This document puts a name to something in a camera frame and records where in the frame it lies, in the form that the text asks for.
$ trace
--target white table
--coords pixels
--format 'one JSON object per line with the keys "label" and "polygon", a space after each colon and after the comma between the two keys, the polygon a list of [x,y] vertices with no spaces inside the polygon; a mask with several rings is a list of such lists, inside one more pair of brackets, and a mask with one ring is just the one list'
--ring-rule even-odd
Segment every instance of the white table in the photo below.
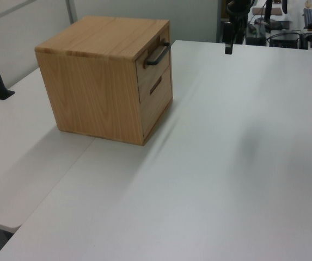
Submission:
{"label": "white table", "polygon": [[0,261],[312,260],[305,61],[175,42],[174,106],[149,143],[95,139]]}
{"label": "white table", "polygon": [[15,232],[93,138],[60,132],[39,69],[0,101],[0,229]]}

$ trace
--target black metal handle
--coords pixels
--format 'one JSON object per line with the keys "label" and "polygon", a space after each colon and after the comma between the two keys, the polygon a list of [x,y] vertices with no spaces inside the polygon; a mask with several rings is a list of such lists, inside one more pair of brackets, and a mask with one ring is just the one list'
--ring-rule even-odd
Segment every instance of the black metal handle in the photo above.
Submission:
{"label": "black metal handle", "polygon": [[170,42],[164,42],[162,43],[163,46],[166,46],[166,49],[164,49],[164,51],[161,53],[160,56],[158,56],[158,58],[155,61],[145,61],[145,65],[157,65],[160,63],[160,61],[163,59],[164,56],[166,56],[167,52],[170,50],[171,45]]}

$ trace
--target drawer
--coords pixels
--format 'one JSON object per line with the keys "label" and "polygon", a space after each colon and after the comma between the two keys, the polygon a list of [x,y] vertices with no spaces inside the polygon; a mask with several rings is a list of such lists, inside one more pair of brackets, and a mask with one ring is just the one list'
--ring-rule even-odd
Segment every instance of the drawer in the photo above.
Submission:
{"label": "drawer", "polygon": [[156,84],[162,73],[170,66],[170,52],[157,65],[146,65],[147,60],[156,60],[166,49],[163,43],[169,42],[169,30],[166,29],[136,60],[139,87],[139,101],[142,103],[148,96],[150,88]]}
{"label": "drawer", "polygon": [[140,105],[144,138],[149,135],[153,126],[162,115],[164,109],[173,98],[170,66],[156,80],[156,84],[148,89]]}

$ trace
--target wooden drawer unit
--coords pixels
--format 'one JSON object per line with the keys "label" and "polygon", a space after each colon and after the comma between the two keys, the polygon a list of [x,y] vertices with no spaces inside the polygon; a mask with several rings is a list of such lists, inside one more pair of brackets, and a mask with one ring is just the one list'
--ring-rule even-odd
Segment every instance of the wooden drawer unit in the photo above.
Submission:
{"label": "wooden drawer unit", "polygon": [[87,16],[35,48],[61,131],[144,145],[173,100],[169,21]]}

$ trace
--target drawer handle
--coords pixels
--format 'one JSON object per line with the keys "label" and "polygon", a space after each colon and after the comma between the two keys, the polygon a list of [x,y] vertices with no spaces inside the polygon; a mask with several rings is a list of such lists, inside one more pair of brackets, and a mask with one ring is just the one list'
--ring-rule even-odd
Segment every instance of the drawer handle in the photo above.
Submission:
{"label": "drawer handle", "polygon": [[146,65],[157,65],[160,63],[160,61],[163,59],[164,56],[166,56],[167,52],[169,52],[171,45],[170,42],[164,42],[162,43],[163,46],[166,46],[166,49],[164,49],[164,51],[161,53],[160,56],[158,56],[158,58],[155,61],[145,61]]}
{"label": "drawer handle", "polygon": [[162,76],[156,81],[155,85],[151,88],[150,90],[150,95],[156,90],[157,86],[161,83],[162,81]]}

